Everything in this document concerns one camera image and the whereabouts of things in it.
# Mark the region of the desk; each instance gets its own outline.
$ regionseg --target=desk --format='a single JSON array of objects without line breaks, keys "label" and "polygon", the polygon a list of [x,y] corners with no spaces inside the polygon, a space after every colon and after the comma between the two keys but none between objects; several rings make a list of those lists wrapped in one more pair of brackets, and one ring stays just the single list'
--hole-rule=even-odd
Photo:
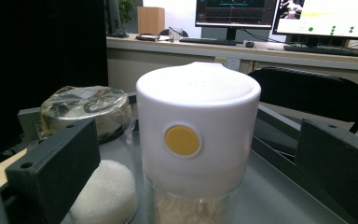
[{"label": "desk", "polygon": [[[134,148],[131,150],[135,155],[134,170],[140,203],[131,223],[144,224],[147,213],[138,133],[134,134],[133,141]],[[123,158],[128,157],[122,156],[123,150],[120,150],[124,147],[126,147],[125,142],[121,139],[100,145],[101,157],[126,164],[127,161]],[[253,151],[239,191],[234,223],[346,223]]]},{"label": "desk", "polygon": [[[298,53],[283,50],[283,44],[255,42],[255,48],[237,46],[199,45],[167,41],[139,41],[137,34],[128,38],[107,37],[109,86],[125,92],[135,91],[135,83],[145,73],[159,68],[193,62],[213,63],[215,57],[241,59],[240,72],[247,74],[266,66],[280,66],[345,77],[358,83],[358,58],[336,55]],[[303,114],[272,107],[277,112],[295,118]],[[349,129],[350,124],[317,118]]]}]

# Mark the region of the computer monitor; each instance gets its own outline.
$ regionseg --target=computer monitor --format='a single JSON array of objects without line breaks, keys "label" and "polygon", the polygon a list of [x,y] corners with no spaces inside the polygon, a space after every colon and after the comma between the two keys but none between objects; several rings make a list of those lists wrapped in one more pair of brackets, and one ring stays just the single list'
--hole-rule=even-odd
[{"label": "computer monitor", "polygon": [[306,37],[306,47],[321,38],[358,40],[358,1],[279,0],[272,33]]},{"label": "computer monitor", "polygon": [[271,30],[277,0],[197,0],[196,27],[227,28],[228,40],[237,29]]}]

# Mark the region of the table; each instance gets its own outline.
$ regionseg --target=table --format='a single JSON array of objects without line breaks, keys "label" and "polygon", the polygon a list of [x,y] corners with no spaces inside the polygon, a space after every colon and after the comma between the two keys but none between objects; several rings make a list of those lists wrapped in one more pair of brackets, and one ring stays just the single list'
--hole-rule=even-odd
[{"label": "table", "polygon": [[[129,166],[133,164],[131,169],[136,179],[139,207],[131,223],[143,224],[147,221],[147,212],[139,133],[132,134],[131,145],[128,145],[127,140],[127,137],[122,135],[114,141],[100,145],[100,154],[103,160],[119,161]],[[261,147],[261,145],[253,144],[253,147]],[[0,186],[6,182],[5,177],[2,176],[2,169],[22,156],[21,154],[0,164]],[[234,223],[347,222],[255,150],[251,150],[245,176],[239,188]]]}]

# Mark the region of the sugar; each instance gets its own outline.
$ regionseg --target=sugar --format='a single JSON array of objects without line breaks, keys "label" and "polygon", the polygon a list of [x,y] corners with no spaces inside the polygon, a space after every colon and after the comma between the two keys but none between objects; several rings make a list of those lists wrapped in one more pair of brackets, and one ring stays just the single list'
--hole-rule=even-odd
[{"label": "sugar", "polygon": [[132,172],[117,161],[102,160],[78,195],[70,214],[75,224],[127,223],[137,206]]},{"label": "sugar", "polygon": [[156,204],[156,222],[161,224],[223,224],[223,213],[217,199],[201,202],[162,196]]}]

